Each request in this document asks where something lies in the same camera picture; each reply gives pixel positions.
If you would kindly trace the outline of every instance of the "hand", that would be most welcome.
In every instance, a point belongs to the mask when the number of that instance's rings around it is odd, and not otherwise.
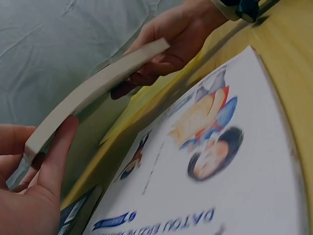
[[[150,86],[159,76],[182,69],[201,50],[210,33],[226,21],[210,0],[186,0],[148,22],[127,52],[162,37],[171,47],[113,89],[112,98],[118,99],[137,86]]]
[[[17,169],[25,142],[35,127],[0,125],[0,234],[57,233],[61,182],[77,126],[77,118],[68,117],[58,129],[47,155],[38,156],[21,185],[10,191],[5,182]]]

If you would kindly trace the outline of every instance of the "cartoon face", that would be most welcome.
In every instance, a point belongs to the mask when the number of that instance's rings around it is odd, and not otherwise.
[[[225,141],[209,141],[206,149],[196,161],[194,174],[199,179],[212,174],[228,154],[228,144]]]

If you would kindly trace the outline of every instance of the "book cover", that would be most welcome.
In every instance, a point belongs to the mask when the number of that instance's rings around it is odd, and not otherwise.
[[[99,200],[101,192],[101,187],[95,186],[64,208],[60,215],[58,235],[75,234],[72,231],[80,231],[81,234]]]
[[[208,74],[137,135],[83,234],[307,234],[274,93],[251,47]]]

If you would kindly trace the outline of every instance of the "finger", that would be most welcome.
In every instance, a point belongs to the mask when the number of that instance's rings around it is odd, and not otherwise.
[[[133,73],[130,76],[130,80],[138,84],[140,86],[151,86],[155,83],[155,81],[158,79],[158,75],[143,75],[139,72]]]
[[[19,155],[1,155],[0,156],[0,175],[5,181],[7,181],[10,176],[19,167],[22,160],[22,154]]]
[[[160,62],[147,63],[141,70],[140,73],[144,76],[155,74],[157,76],[166,76],[170,73],[176,72],[182,69],[185,63],[182,60],[172,55],[165,55],[164,59]]]
[[[167,41],[175,38],[190,24],[190,18],[183,12],[182,7],[174,7],[145,24],[128,52],[160,38],[165,38]]]
[[[39,174],[40,170],[36,173],[29,184],[20,184],[13,191],[17,192],[18,194],[25,194],[29,188],[37,184]]]
[[[24,185],[24,186],[28,187],[30,182],[33,180],[35,175],[40,170],[40,167],[41,167],[44,159],[45,159],[45,154],[44,153],[40,153],[40,154],[38,154],[36,156],[36,158],[34,159],[32,165],[30,166],[28,172],[26,173],[24,178],[21,180],[20,185]]]
[[[0,125],[0,155],[22,154],[25,142],[35,129],[33,126]]]
[[[69,116],[57,130],[37,179],[37,184],[47,189],[56,199],[60,198],[61,184],[67,153],[79,125],[78,119]]]
[[[127,95],[129,92],[131,92],[133,89],[135,89],[138,85],[131,82],[131,80],[127,80],[125,82],[122,82],[117,87],[113,88],[111,91],[111,98],[113,100],[119,99],[120,97],[123,97]]]

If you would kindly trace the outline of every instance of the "wrist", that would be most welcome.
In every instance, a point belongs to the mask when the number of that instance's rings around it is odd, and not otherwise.
[[[183,9],[187,17],[203,24],[207,35],[228,21],[211,0],[185,0]]]

